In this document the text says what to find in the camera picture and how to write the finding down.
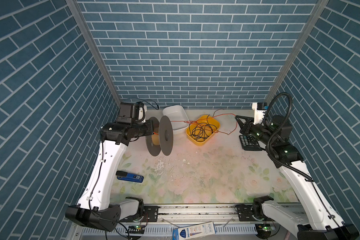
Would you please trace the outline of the dark grey perforated spool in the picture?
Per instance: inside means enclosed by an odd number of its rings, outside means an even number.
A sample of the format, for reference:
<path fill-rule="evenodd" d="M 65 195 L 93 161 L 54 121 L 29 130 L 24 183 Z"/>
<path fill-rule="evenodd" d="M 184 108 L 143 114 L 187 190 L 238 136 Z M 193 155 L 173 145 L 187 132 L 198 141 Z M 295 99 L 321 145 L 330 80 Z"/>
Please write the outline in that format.
<path fill-rule="evenodd" d="M 153 134 L 146 136 L 146 146 L 152 156 L 158 156 L 161 152 L 169 156 L 173 150 L 174 134 L 170 119 L 163 116 L 160 120 L 156 117 L 149 118 L 153 124 Z"/>

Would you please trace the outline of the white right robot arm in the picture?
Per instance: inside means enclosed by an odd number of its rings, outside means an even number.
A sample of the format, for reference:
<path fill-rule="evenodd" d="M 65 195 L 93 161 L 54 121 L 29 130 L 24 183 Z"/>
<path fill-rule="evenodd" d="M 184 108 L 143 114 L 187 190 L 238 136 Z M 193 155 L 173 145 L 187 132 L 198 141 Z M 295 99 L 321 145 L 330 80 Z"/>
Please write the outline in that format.
<path fill-rule="evenodd" d="M 264 143 L 276 168 L 288 180 L 306 213 L 300 217 L 282 207 L 270 196 L 254 199 L 253 217 L 272 219 L 299 240 L 355 240 L 360 233 L 346 223 L 326 200 L 311 177 L 297 148 L 289 143 L 292 125 L 287 117 L 273 116 L 269 125 L 255 124 L 254 118 L 236 116 L 243 136 Z"/>

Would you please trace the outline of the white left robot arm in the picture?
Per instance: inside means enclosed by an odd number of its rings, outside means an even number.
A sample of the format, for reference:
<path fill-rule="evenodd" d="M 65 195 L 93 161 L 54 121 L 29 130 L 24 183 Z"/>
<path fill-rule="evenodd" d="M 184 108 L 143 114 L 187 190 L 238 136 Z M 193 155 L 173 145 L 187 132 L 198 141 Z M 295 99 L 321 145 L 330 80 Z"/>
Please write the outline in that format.
<path fill-rule="evenodd" d="M 146 120 L 146 110 L 143 102 L 121 103 L 117 119 L 102 127 L 91 177 L 78 202 L 67 208 L 67 219 L 82 227 L 111 232 L 121 220 L 143 217 L 142 199 L 128 197 L 122 203 L 111 204 L 110 196 L 118 166 L 131 140 L 154 133 L 153 121 Z"/>

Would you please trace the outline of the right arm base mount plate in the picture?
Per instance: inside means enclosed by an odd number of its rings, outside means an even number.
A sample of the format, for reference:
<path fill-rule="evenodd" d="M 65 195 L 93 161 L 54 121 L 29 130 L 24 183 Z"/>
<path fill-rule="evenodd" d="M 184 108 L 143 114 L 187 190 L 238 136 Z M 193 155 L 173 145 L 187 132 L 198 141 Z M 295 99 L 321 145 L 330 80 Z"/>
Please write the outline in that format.
<path fill-rule="evenodd" d="M 257 221 L 257 222 L 265 222 L 265 221 L 273 221 L 273 219 L 268 218 L 263 213 L 261 207 L 249 206 L 245 204 L 238 204 L 234 207 L 235 211 L 238 214 L 240 222 L 249 222 L 249 221 Z"/>

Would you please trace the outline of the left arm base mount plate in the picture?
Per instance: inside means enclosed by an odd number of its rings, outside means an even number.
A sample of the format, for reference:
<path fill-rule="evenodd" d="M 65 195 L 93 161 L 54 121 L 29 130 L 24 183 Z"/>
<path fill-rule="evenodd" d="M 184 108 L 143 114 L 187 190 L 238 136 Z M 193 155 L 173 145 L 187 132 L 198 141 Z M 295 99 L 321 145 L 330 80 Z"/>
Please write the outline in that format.
<path fill-rule="evenodd" d="M 157 222 L 159 214 L 158 206 L 139 206 L 137 213 L 120 219 L 125 223 Z"/>

